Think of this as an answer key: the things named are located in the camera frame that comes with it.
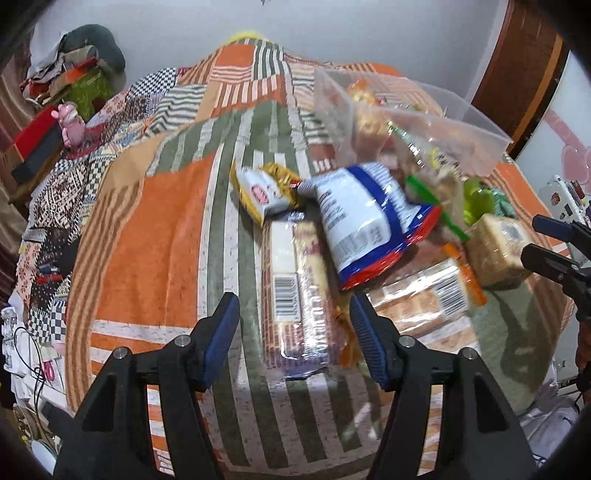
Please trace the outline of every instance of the black clamp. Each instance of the black clamp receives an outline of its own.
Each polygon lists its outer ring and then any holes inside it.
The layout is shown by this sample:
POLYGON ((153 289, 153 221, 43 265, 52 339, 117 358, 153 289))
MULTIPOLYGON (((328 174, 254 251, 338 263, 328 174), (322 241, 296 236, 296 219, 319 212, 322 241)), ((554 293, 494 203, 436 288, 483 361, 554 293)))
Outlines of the black clamp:
MULTIPOLYGON (((538 233, 556 238, 576 247, 591 259, 591 229, 579 222, 536 215, 532 227, 538 233)), ((577 262, 538 245, 526 245, 521 253, 524 268, 562 285, 562 291, 573 299, 577 307, 576 319, 591 322, 591 267, 582 268, 577 262)), ((577 388, 586 392, 591 388, 591 362, 577 376, 577 388)))
POLYGON ((372 378, 383 390, 397 392, 368 480, 417 477, 432 385, 443 386, 443 407, 435 469, 425 477, 531 478, 536 467, 527 439, 474 349, 454 355, 401 336, 361 293, 351 298, 350 315, 372 378))
POLYGON ((45 403, 42 413, 63 445, 54 477, 77 480, 173 478, 155 468, 147 386, 159 387, 166 442, 177 479, 223 480, 195 392, 219 375, 240 318, 233 293, 215 312, 160 350, 113 350, 76 416, 45 403))

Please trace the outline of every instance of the wooden door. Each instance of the wooden door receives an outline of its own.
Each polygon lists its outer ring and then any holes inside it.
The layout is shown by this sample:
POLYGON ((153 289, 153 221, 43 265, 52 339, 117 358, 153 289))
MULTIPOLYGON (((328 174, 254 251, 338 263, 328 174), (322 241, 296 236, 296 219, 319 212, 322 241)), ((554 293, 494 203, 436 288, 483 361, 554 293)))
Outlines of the wooden door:
POLYGON ((509 0, 499 40, 472 104, 512 139, 515 158, 550 103, 568 50, 531 2, 509 0))

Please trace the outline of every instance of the white wall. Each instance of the white wall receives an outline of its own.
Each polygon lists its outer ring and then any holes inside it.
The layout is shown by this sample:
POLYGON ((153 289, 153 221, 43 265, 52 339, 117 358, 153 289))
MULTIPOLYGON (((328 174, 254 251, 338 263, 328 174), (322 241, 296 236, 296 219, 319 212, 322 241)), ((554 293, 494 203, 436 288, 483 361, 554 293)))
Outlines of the white wall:
MULTIPOLYGON (((564 73, 548 108, 566 124, 563 136, 570 131, 579 139, 577 142, 571 137, 569 144, 586 148, 581 154, 586 154, 587 165, 591 170, 591 81, 572 53, 569 54, 564 73)), ((547 118, 548 112, 516 159, 517 165, 536 193, 548 183, 552 175, 564 177, 562 155, 566 143, 556 133, 556 128, 546 121, 547 118)), ((591 193, 591 179, 587 183, 583 183, 581 178, 567 179, 578 180, 583 184, 583 190, 587 194, 591 193)))
MULTIPOLYGON (((338 62, 377 61, 465 96, 506 0, 56 0, 32 48, 59 31, 98 23, 127 62, 128 84, 154 70, 191 66, 240 30, 338 62)), ((496 40, 500 26, 492 35, 496 40)))

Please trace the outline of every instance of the dark green pillow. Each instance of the dark green pillow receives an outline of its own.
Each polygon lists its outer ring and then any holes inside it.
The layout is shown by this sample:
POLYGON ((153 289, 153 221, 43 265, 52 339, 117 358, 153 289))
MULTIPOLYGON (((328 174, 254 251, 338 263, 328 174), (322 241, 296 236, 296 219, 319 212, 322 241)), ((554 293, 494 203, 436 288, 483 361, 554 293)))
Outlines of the dark green pillow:
POLYGON ((85 45, 94 45, 99 53, 99 58, 106 61, 115 73, 125 70, 123 53, 108 28, 96 24, 78 27, 61 39, 60 51, 66 53, 85 45))

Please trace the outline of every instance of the blue gripper pad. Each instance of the blue gripper pad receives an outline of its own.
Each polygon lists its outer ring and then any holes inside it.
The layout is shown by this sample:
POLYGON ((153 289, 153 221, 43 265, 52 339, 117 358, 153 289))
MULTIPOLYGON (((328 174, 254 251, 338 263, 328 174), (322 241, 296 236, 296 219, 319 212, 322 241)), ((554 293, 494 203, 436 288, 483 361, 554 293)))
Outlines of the blue gripper pad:
POLYGON ((565 243, 573 240, 574 230, 569 223, 538 214, 533 217, 531 226, 536 232, 551 236, 556 238, 556 240, 561 240, 565 243))
POLYGON ((213 315, 197 322, 191 338, 203 350, 203 376, 205 388, 211 387, 222 370, 240 321, 240 302, 233 293, 226 292, 213 315))
POLYGON ((380 324, 380 317, 362 293, 356 293, 351 297, 349 314, 371 378, 383 390, 390 390, 389 384, 392 379, 388 374, 387 350, 379 337, 379 330, 382 329, 379 328, 378 331, 375 329, 380 324))

